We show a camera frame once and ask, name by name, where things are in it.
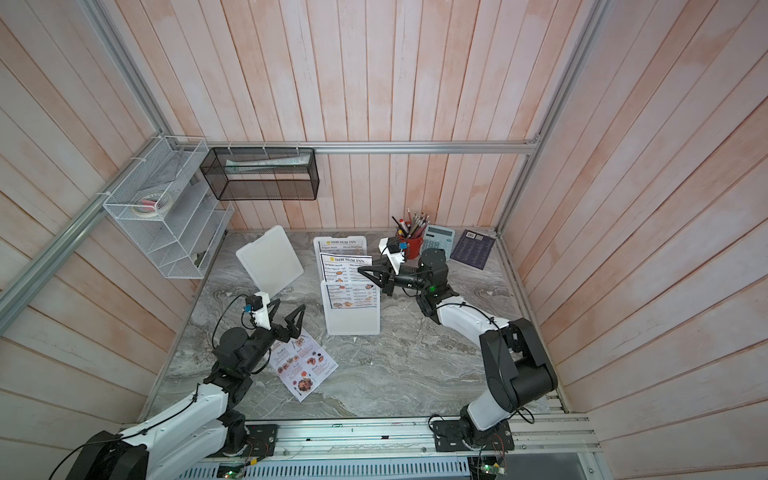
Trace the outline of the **dim sum menu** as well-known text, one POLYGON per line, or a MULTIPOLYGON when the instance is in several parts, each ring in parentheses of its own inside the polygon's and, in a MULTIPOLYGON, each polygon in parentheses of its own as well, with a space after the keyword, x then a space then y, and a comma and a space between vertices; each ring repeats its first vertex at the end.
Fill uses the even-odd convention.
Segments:
POLYGON ((364 237, 320 238, 318 251, 334 255, 365 255, 367 243, 364 237))
POLYGON ((322 280, 332 310, 374 308, 379 302, 379 288, 358 272, 372 265, 366 255, 321 253, 322 280))

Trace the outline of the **white narrow rack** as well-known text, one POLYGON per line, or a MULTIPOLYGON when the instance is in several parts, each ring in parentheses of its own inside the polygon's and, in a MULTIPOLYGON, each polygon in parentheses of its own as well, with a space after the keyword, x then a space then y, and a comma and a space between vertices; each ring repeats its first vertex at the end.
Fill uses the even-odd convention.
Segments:
POLYGON ((322 254, 333 257, 339 256, 365 256, 367 254, 367 240, 364 236, 315 237, 312 240, 318 273, 321 280, 326 282, 341 282, 347 276, 343 267, 335 265, 326 267, 322 254))
POLYGON ((336 336, 380 333, 380 289, 369 282, 321 282, 326 330, 336 336))
POLYGON ((279 225, 238 249, 236 257, 257 289, 271 298, 304 273, 285 230, 279 225))

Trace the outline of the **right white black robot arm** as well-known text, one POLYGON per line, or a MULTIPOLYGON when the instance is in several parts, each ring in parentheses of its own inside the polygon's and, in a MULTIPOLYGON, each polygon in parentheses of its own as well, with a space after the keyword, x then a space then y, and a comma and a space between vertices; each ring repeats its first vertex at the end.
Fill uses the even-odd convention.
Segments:
POLYGON ((448 283, 445 252, 428 249, 418 265, 407 266, 398 254, 384 253, 358 273, 387 296, 395 288, 415 292, 422 314, 452 329, 479 347, 486 376, 485 390, 463 407, 457 421, 437 420, 435 439, 480 448, 499 427, 528 403, 557 389, 558 378, 533 323, 508 320, 468 303, 448 283))

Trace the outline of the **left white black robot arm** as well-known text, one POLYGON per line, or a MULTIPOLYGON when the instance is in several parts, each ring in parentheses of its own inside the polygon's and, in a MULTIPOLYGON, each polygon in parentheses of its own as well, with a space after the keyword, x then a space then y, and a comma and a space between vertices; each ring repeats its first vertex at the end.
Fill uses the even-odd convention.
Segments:
POLYGON ((225 331, 212 348, 209 375, 185 399, 120 433, 101 431, 73 449, 49 477, 72 459, 69 479, 173 479, 216 452, 236 455, 245 448, 248 429, 236 406, 261 372, 259 361, 277 343, 300 336, 306 312, 299 305, 274 324, 278 299, 264 294, 246 298, 252 327, 225 331))

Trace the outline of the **red pen cup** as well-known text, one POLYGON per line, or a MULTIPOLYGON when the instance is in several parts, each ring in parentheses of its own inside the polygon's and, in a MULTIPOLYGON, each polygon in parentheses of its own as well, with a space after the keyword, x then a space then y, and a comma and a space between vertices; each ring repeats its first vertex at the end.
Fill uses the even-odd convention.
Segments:
POLYGON ((407 219, 392 217, 392 220, 396 224, 396 238, 400 250, 404 252, 405 259, 415 260, 420 255, 424 232, 429 224, 429 216, 424 212, 412 214, 410 210, 407 213, 407 219))

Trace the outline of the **left red white menu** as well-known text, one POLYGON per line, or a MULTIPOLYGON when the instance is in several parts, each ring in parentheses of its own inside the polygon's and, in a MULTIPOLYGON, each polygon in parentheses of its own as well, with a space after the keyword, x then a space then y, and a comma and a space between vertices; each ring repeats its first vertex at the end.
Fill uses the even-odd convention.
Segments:
POLYGON ((306 331, 287 343, 277 342, 269 365, 299 402, 338 368, 338 364, 306 331))

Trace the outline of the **grey desk calculator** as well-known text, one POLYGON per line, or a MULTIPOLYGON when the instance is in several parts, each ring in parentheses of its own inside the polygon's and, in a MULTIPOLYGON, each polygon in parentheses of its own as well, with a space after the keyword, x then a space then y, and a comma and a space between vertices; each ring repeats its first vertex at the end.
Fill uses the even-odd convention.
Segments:
POLYGON ((440 249, 449 257, 453 249, 455 231, 451 228, 428 225, 423 234, 422 251, 440 249))

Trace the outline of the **dark purple card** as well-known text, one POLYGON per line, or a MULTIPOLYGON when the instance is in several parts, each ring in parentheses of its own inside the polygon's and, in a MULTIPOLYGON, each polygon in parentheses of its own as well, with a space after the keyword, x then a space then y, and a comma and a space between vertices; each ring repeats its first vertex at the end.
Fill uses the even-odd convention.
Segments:
POLYGON ((455 243, 450 258, 483 270, 490 257, 496 239, 492 235, 464 230, 455 243))

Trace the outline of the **paper inside black basket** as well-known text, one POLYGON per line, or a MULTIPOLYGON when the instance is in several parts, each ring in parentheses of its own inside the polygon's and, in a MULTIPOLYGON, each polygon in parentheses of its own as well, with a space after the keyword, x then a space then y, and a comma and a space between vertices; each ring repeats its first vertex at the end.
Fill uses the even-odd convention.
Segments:
POLYGON ((224 169, 228 174, 294 174, 307 169, 310 161, 309 154, 255 160, 228 159, 224 169))

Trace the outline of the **tape roll on shelf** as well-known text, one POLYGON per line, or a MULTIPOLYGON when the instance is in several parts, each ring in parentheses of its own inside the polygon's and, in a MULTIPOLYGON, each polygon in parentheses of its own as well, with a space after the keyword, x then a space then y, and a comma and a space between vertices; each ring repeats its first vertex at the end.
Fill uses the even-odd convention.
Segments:
POLYGON ((152 192, 142 196, 131 207, 137 218, 155 218, 163 215, 170 208, 170 197, 163 192, 152 192))

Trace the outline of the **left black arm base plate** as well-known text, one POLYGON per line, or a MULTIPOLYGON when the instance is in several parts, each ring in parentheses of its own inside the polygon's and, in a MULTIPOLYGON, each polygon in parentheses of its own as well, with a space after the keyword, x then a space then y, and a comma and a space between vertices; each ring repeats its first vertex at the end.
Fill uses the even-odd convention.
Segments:
POLYGON ((208 455, 208 458, 255 457, 258 460, 270 457, 275 452, 279 426, 277 424, 244 424, 226 430, 223 446, 208 455))

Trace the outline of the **black mesh wall basket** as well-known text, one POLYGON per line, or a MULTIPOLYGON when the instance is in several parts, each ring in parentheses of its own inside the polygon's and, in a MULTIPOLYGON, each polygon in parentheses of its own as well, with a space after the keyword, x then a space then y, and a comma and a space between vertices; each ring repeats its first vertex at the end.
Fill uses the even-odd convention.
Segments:
POLYGON ((320 178, 315 152, 299 147, 215 147, 209 150, 200 170, 215 196, 224 201, 313 201, 320 178), (310 166, 294 174, 228 174, 228 159, 255 160, 309 154, 310 166))

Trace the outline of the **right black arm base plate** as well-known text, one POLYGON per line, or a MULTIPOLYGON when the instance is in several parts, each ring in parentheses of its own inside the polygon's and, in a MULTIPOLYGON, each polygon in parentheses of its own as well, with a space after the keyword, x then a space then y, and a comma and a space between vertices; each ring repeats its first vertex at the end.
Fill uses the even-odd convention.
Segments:
POLYGON ((433 417, 428 421, 428 427, 438 452, 483 450, 506 453, 515 449, 513 436, 506 421, 480 431, 464 418, 446 420, 433 417))

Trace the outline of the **aluminium front rail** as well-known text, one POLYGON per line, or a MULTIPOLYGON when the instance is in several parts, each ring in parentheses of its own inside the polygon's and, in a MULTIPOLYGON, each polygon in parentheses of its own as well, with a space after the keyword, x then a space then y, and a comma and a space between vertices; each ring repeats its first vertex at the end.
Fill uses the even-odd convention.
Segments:
POLYGON ((418 456, 491 455, 595 452, 600 445, 589 420, 580 415, 544 414, 532 422, 512 418, 506 422, 515 449, 499 451, 438 452, 427 417, 358 418, 336 420, 245 421, 277 424, 276 461, 394 458, 418 456))

